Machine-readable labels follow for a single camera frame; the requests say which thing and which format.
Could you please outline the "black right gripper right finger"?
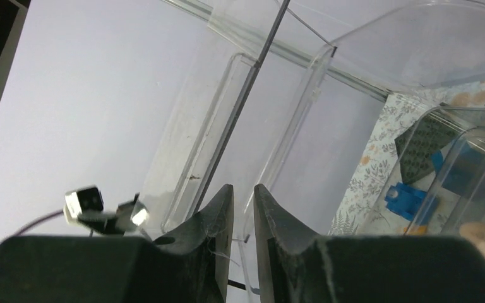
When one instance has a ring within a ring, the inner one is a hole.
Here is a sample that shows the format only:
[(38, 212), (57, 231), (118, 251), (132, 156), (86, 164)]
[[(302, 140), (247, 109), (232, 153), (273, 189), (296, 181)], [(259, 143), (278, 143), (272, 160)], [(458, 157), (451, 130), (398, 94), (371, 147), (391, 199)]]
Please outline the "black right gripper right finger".
[(485, 302), (485, 259), (449, 236), (325, 236), (254, 187), (262, 302)]

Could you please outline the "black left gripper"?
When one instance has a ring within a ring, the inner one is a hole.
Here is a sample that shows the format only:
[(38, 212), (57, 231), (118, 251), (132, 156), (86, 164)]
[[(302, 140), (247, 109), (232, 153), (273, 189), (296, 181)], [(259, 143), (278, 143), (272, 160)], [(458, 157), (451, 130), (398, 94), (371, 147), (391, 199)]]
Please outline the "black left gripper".
[(138, 201), (121, 203), (115, 211), (106, 211), (102, 194), (97, 186), (69, 191), (64, 195), (63, 213), (69, 224), (81, 225), (100, 235), (124, 235), (142, 228), (150, 212)]

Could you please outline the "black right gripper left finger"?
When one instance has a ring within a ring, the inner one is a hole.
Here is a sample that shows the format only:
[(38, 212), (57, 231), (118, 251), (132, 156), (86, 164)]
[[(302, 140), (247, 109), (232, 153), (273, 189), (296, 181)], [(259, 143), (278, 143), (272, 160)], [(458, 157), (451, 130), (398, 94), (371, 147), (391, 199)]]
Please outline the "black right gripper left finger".
[(233, 223), (225, 184), (154, 240), (9, 237), (0, 243), (0, 302), (224, 302)]

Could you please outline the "clear acrylic organizer box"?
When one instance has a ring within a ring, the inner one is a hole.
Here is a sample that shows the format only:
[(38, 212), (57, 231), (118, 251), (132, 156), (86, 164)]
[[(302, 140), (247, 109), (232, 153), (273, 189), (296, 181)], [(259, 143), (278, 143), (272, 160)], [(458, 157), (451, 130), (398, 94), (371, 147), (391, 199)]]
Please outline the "clear acrylic organizer box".
[(485, 151), (485, 1), (219, 1), (139, 202), (154, 240), (234, 188), (228, 275), (262, 302), (254, 187), (325, 236), (449, 236), (485, 223), (485, 197), (429, 192), (408, 221), (394, 139), (433, 116)]

